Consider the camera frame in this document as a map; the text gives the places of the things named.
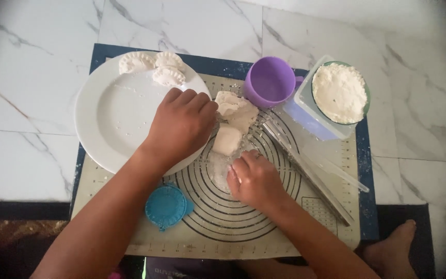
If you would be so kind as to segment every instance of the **ceramic plate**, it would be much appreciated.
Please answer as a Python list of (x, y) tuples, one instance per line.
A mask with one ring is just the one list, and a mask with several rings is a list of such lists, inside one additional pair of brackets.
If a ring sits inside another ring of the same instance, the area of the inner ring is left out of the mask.
[[(154, 57), (156, 52), (144, 52)], [(119, 75), (121, 56), (103, 63), (80, 89), (75, 105), (75, 127), (85, 151), (100, 166), (116, 173), (145, 140), (158, 105), (170, 90), (152, 79), (154, 70)], [(208, 96), (201, 77), (186, 65), (182, 91), (194, 89)], [(204, 146), (171, 168), (166, 175), (185, 168)]]

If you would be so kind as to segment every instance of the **hand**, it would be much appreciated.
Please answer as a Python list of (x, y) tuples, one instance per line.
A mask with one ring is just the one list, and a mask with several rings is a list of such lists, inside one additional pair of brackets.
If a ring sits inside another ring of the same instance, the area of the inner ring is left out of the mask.
[(283, 188), (273, 163), (257, 150), (244, 151), (235, 159), (226, 176), (232, 196), (269, 215), (283, 202), (293, 199)]
[(168, 171), (207, 143), (218, 104), (205, 93), (172, 88), (158, 106), (151, 129), (139, 149)]

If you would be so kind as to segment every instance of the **white marble tile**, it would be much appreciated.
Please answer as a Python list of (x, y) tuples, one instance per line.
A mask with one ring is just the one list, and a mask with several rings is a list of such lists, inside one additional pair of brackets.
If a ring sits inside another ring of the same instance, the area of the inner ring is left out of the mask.
[(446, 271), (446, 162), (399, 159), (407, 204), (429, 203), (437, 273)]
[(0, 0), (0, 130), (75, 135), (104, 0)]
[(397, 158), (371, 157), (377, 205), (403, 204)]
[(0, 131), (0, 200), (71, 198), (76, 136)]
[(446, 48), (387, 36), (398, 157), (446, 161)]
[(371, 91), (368, 128), (375, 156), (397, 157), (385, 33), (327, 19), (264, 8), (263, 55), (310, 69), (323, 55), (355, 66)]
[(231, 0), (107, 0), (99, 42), (254, 62), (262, 7)]

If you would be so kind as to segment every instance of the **blue dumpling mold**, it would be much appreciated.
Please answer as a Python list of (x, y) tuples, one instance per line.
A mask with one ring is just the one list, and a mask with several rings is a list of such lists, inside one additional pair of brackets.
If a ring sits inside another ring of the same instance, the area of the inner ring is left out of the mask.
[(173, 183), (167, 183), (152, 192), (145, 210), (147, 219), (164, 231), (192, 212), (194, 204)]

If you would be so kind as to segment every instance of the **purple plastic cup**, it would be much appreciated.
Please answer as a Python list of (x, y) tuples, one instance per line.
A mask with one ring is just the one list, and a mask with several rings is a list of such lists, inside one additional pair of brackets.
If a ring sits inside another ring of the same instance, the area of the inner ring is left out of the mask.
[(295, 76), (284, 60), (266, 56), (254, 63), (244, 82), (244, 97), (260, 108), (272, 108), (285, 101), (304, 77)]

